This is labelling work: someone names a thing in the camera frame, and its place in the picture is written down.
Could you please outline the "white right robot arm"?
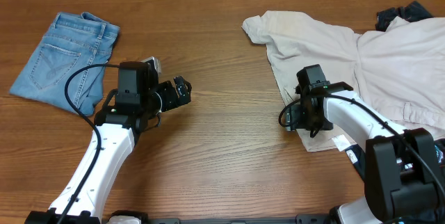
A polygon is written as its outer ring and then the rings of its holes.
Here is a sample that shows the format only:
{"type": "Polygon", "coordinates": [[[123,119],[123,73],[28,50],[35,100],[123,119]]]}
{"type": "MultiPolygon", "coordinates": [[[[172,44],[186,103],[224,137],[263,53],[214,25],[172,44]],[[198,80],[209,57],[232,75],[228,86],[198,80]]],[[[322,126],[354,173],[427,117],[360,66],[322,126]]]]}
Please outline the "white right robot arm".
{"type": "Polygon", "coordinates": [[[327,214],[299,214],[297,223],[443,223],[444,140],[424,128],[406,129],[366,105],[347,83],[330,83],[320,65],[297,73],[299,98],[278,122],[314,138],[338,126],[359,145],[351,161],[363,198],[327,214]]]}

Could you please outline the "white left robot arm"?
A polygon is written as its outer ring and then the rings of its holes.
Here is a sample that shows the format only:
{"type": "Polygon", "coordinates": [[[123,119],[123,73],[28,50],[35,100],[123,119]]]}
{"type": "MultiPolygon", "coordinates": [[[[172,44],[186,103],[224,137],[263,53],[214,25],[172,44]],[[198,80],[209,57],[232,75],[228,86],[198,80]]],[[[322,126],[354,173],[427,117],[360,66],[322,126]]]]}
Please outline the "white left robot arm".
{"type": "Polygon", "coordinates": [[[118,86],[94,120],[86,153],[68,185],[46,211],[31,211],[26,223],[101,223],[115,178],[149,121],[191,102],[192,85],[181,76],[159,82],[157,59],[117,65],[118,86]]]}

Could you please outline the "beige cotton shorts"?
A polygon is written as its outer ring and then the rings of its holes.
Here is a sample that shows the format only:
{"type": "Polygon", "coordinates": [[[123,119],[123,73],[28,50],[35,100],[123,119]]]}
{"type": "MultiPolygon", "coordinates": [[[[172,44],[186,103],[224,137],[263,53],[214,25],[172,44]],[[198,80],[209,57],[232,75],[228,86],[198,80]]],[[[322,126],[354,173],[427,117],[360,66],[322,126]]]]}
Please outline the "beige cotton shorts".
{"type": "Polygon", "coordinates": [[[320,65],[373,109],[408,129],[444,137],[444,19],[394,18],[384,31],[355,33],[302,12],[268,11],[243,30],[267,57],[285,103],[297,97],[297,73],[320,65]]]}

